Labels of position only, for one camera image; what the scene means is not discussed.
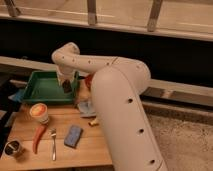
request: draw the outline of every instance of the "black wall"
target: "black wall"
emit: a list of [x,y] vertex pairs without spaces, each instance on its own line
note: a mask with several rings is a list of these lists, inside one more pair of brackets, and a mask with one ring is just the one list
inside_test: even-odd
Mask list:
[[213,87],[213,42],[0,19],[2,56],[52,62],[51,53],[67,42],[81,54],[140,59],[155,79]]

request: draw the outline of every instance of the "cup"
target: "cup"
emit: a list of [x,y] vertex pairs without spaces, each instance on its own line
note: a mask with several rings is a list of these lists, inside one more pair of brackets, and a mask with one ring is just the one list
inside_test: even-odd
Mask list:
[[21,143],[18,140],[7,142],[4,148],[5,154],[12,157],[18,157],[19,155],[22,154],[23,151],[24,150],[21,146]]
[[41,124],[46,124],[49,121],[47,106],[44,103],[33,105],[30,109],[30,115]]

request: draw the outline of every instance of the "handle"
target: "handle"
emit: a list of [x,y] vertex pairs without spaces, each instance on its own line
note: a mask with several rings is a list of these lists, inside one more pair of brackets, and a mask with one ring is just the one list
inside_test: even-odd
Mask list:
[[52,160],[55,161],[56,160],[56,146],[55,146],[55,138],[53,139],[53,156],[52,156]]

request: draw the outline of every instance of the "black object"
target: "black object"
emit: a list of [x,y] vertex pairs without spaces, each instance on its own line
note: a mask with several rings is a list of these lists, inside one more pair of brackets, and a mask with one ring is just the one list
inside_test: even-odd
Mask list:
[[70,92],[72,92],[72,87],[71,87],[71,83],[70,83],[69,80],[65,80],[62,83],[62,87],[63,87],[64,93],[70,93]]
[[2,154],[7,137],[11,130],[10,127],[5,127],[7,121],[14,111],[18,111],[20,108],[19,102],[14,102],[8,99],[8,96],[16,93],[18,88],[9,82],[11,75],[0,73],[0,110],[4,110],[5,114],[0,119],[0,156]]
[[17,152],[19,149],[19,142],[18,141],[12,141],[5,147],[5,153],[7,155],[12,155],[14,152]]

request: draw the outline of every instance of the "wooden table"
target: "wooden table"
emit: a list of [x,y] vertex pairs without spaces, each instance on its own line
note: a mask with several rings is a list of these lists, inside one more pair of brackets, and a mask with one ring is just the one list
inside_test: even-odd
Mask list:
[[[29,115],[30,106],[22,105],[13,124],[8,141],[19,139],[25,152],[18,158],[2,154],[0,170],[34,170],[112,165],[105,139],[99,126],[90,127],[92,119],[80,117],[80,112],[72,106],[48,106],[50,122],[38,146],[38,154],[32,152],[32,139],[38,127]],[[73,124],[84,129],[76,149],[64,145],[64,138]],[[57,129],[57,159],[52,161],[52,139],[50,130]]]

